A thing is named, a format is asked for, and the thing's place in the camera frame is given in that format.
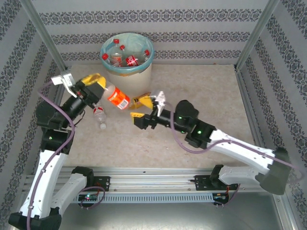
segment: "patterned wallpaper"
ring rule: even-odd
[[[0,229],[13,211],[22,174],[34,171],[42,131],[37,90],[58,68],[17,0],[0,3]],[[43,91],[54,98],[56,87]]]
[[[149,37],[155,63],[235,64],[268,0],[34,0],[67,65],[100,63],[113,35]]]
[[[306,15],[307,0],[280,1],[241,70],[264,144],[286,148],[301,168],[307,167]],[[307,229],[306,180],[286,193],[300,229]]]

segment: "plastic bottle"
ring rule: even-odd
[[[108,54],[111,56],[111,59],[114,62],[121,62],[123,60],[123,49],[125,48],[124,45],[119,46],[119,39],[113,39],[114,46],[112,46],[108,50]]]
[[[149,58],[149,50],[145,50],[143,54],[135,54],[126,58],[127,66],[139,66]]]
[[[109,58],[109,55],[107,53],[104,53],[101,56],[102,60],[105,61],[107,64],[114,66],[114,67],[119,67],[119,62],[116,61],[115,59]]]
[[[94,117],[95,117],[95,120],[98,122],[99,127],[101,129],[105,129],[106,128],[106,114],[105,114],[100,102],[98,102],[95,105]]]
[[[127,108],[130,103],[130,98],[108,81],[106,81],[106,88],[102,97],[116,105],[119,109]]]

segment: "speckled floor surface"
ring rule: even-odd
[[[96,72],[106,76],[102,65],[72,67],[76,81]],[[180,100],[189,100],[199,110],[199,119],[253,143],[232,65],[153,65],[151,88],[164,90],[167,101],[173,106]],[[68,97],[65,92],[62,101]],[[132,124],[131,111],[120,111],[107,101],[102,103],[107,128],[98,128],[92,109],[87,107],[83,121],[76,127],[66,166],[212,168],[216,164],[243,165],[213,151],[200,155],[187,153],[174,141],[170,129],[157,126],[155,130],[140,130]],[[151,112],[144,107],[136,111]],[[184,135],[178,135],[184,141]]]

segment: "orange label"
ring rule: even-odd
[[[115,88],[114,92],[108,98],[108,100],[120,109],[125,109],[130,102],[130,98],[122,91],[120,91],[119,88]]]

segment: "trash can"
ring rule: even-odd
[[[119,45],[125,46],[125,55],[144,53],[149,50],[150,55],[143,64],[135,67],[114,67],[102,60],[102,55],[108,53],[113,46],[113,40],[119,39]],[[124,33],[109,38],[101,47],[100,60],[108,71],[109,81],[120,88],[130,98],[147,93],[150,87],[154,48],[152,42],[140,34]]]

